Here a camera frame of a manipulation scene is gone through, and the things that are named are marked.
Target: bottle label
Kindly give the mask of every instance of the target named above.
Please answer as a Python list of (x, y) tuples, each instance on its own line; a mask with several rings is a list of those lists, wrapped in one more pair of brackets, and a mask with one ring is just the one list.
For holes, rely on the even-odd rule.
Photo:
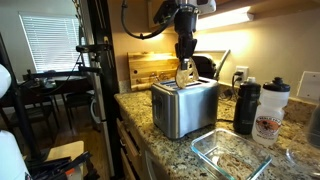
[(259, 116), (255, 124), (257, 131), (263, 138), (273, 140), (280, 129), (281, 120), (270, 116)]

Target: wooden cutting board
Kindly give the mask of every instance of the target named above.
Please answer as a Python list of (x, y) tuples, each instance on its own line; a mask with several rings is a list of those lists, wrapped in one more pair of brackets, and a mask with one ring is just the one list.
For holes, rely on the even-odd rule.
[(173, 53), (128, 53), (131, 90), (144, 90), (152, 83), (174, 79), (179, 64)]

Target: white water bottle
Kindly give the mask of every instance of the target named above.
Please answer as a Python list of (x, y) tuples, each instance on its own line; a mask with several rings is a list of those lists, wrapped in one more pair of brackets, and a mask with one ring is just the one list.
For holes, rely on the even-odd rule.
[(256, 142), (271, 146), (277, 141), (284, 116), (282, 108), (287, 105), (289, 94), (290, 86), (284, 84), (280, 77), (263, 85), (259, 98), (261, 104), (257, 108), (251, 132)]

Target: black cable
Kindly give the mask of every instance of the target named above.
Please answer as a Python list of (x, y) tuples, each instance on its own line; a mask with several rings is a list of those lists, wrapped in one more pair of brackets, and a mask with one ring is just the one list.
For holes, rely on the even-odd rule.
[(72, 73), (73, 73), (73, 71), (74, 71), (74, 68), (76, 67), (76, 65), (77, 65), (77, 63), (78, 63), (78, 61), (79, 61), (79, 59), (80, 59), (80, 56), (81, 56), (81, 53), (80, 53), (80, 55), (78, 56), (77, 61), (76, 61), (76, 63), (74, 64), (74, 66), (73, 66), (73, 68), (72, 68), (69, 76), (67, 77), (66, 81), (65, 81), (63, 84), (61, 84), (59, 87), (56, 87), (54, 90), (52, 90), (52, 91), (50, 91), (50, 92), (47, 92), (47, 93), (41, 93), (41, 92), (39, 93), (39, 92), (37, 92), (37, 91), (32, 90), (32, 88), (29, 88), (29, 87), (27, 87), (27, 86), (25, 86), (25, 87), (27, 88), (27, 90), (29, 90), (30, 92), (34, 93), (34, 94), (37, 95), (37, 96), (47, 96), (47, 95), (52, 94), (53, 92), (58, 91), (58, 90), (59, 90), (62, 86), (64, 86), (64, 85), (68, 82), (68, 80), (70, 79), (70, 77), (71, 77), (71, 75), (72, 75)]
[(153, 37), (155, 37), (155, 36), (157, 36), (158, 34), (160, 34), (160, 33), (162, 33), (168, 26), (169, 26), (169, 24), (173, 21), (173, 19), (174, 19), (174, 17), (176, 16), (176, 14), (179, 12), (179, 10), (180, 10), (180, 7), (178, 7), (176, 10), (175, 10), (175, 12), (172, 14), (172, 16), (170, 17), (170, 19), (168, 19), (167, 21), (166, 21), (166, 23), (164, 23), (159, 29), (157, 29), (156, 31), (154, 31), (154, 32), (152, 32), (152, 33), (150, 33), (150, 34), (148, 34), (148, 35), (146, 35), (146, 36), (144, 36), (142, 33), (139, 35), (139, 36), (137, 36), (137, 35), (134, 35), (134, 34), (132, 34), (129, 30), (128, 30), (128, 28), (126, 27), (126, 25), (125, 25), (125, 9), (126, 8), (128, 8), (128, 5), (127, 5), (127, 2), (126, 2), (126, 0), (123, 0), (122, 1), (122, 8), (121, 8), (121, 23), (122, 23), (122, 27), (123, 27), (123, 29), (124, 29), (124, 31), (128, 34), (128, 35), (130, 35), (130, 36), (132, 36), (132, 37), (134, 37), (134, 38), (137, 38), (137, 39), (150, 39), (150, 38), (153, 38)]

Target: bottle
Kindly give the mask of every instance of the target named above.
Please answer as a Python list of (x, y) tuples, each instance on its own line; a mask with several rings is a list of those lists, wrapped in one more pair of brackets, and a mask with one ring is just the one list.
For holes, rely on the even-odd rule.
[(284, 116), (282, 108), (287, 105), (289, 94), (290, 86), (280, 77), (263, 85), (251, 132), (256, 142), (271, 146), (277, 141)]
[(307, 140), (313, 146), (320, 148), (320, 97), (319, 104), (312, 112), (308, 125)]
[(233, 118), (233, 128), (240, 134), (250, 134), (252, 130), (261, 89), (255, 81), (254, 77), (248, 77), (247, 81), (240, 84)]

